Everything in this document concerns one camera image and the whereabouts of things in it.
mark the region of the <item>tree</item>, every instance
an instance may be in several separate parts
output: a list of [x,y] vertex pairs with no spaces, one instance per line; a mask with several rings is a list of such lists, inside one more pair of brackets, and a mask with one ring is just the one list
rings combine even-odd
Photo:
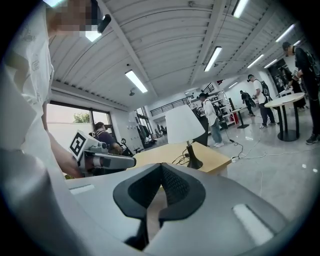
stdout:
[[75,113],[73,114],[74,123],[90,123],[89,113]]

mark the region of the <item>sneaker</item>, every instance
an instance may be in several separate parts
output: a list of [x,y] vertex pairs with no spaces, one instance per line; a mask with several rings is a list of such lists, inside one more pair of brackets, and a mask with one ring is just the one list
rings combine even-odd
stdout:
[[312,144],[314,144],[314,143],[317,143],[318,141],[320,141],[320,137],[319,137],[319,135],[315,135],[315,134],[311,134],[311,136],[310,136],[310,138],[308,138],[306,141],[305,141],[305,143],[307,144],[307,145],[312,145]]
[[215,147],[218,149],[218,148],[222,147],[223,145],[224,145],[224,143],[221,142],[221,143],[218,143],[218,145],[216,145]]

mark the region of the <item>wooden table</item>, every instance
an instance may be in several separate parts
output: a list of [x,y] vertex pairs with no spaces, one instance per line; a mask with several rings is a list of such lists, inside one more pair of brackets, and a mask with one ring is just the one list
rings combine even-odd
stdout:
[[[293,142],[299,138],[299,136],[300,136],[299,116],[298,116],[297,105],[295,102],[301,100],[304,96],[305,96],[304,92],[289,94],[289,95],[271,100],[264,105],[266,108],[277,107],[278,116],[279,116],[279,124],[280,124],[280,133],[278,134],[279,140],[284,141],[284,142]],[[294,106],[295,130],[288,130],[287,114],[286,114],[285,105],[288,105],[291,103],[293,103],[293,106]],[[282,123],[280,106],[282,106],[282,111],[283,111],[284,127],[283,127],[283,123]]]
[[[184,142],[179,144],[166,144],[138,153],[134,155],[134,158],[136,159],[136,165],[133,168],[156,163],[171,164],[177,157],[182,155],[184,150],[184,154],[188,153],[186,148],[187,142]],[[200,171],[214,175],[227,175],[227,165],[231,163],[230,157],[227,157],[198,142],[192,143],[192,148],[196,158],[203,162],[203,166],[199,169]]]

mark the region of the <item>window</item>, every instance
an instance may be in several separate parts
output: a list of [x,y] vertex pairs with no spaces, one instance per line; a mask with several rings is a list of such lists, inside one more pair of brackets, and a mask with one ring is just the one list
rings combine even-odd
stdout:
[[88,135],[94,130],[94,123],[103,122],[108,127],[107,131],[113,137],[115,134],[108,112],[62,104],[55,101],[52,101],[46,107],[46,121],[50,133],[67,150],[69,150],[71,140],[77,130]]
[[90,111],[81,108],[48,104],[46,121],[50,133],[67,150],[77,130],[85,134],[93,130]]
[[106,131],[111,134],[112,137],[115,137],[115,133],[112,128],[111,118],[109,113],[92,111],[94,124],[102,122],[105,125]]
[[135,112],[138,116],[137,123],[141,124],[142,126],[145,126],[148,129],[149,133],[153,134],[145,107],[143,106],[141,108],[138,108]]

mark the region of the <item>lamp base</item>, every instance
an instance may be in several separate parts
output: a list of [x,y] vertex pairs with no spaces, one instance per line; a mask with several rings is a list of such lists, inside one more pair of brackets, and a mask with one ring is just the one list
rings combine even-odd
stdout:
[[195,153],[194,153],[194,149],[192,148],[192,145],[188,145],[186,147],[186,149],[188,150],[189,157],[190,157],[189,163],[187,166],[189,168],[193,168],[193,169],[201,168],[204,165],[204,163],[201,162],[198,158],[196,158]]

